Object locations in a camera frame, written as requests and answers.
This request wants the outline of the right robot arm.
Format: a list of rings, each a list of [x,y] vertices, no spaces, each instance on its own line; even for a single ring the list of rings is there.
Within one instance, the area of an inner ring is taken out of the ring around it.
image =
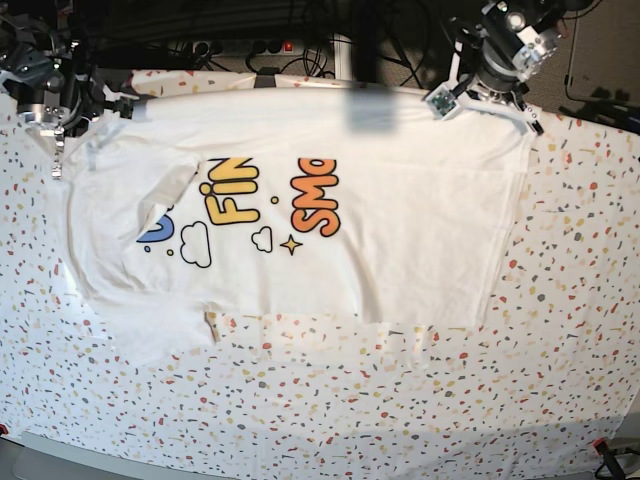
[[[1,3],[1,92],[17,102],[17,116],[53,140],[51,176],[62,178],[65,143],[103,115],[129,119],[133,100],[113,92],[91,63],[80,28]]]

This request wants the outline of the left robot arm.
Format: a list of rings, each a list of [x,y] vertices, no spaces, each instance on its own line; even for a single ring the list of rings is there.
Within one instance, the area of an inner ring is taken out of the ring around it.
[[[525,102],[528,81],[553,56],[570,20],[590,1],[479,1],[470,18],[444,16],[437,1],[97,1],[89,61],[120,90],[117,72],[196,73],[216,57],[238,57],[257,80],[287,68],[309,79],[333,78],[349,92],[351,124],[391,114],[394,88],[379,81],[382,63],[412,82],[435,52],[451,58],[445,81],[420,89],[437,119],[472,110],[541,132]],[[257,64],[264,55],[284,66]]]

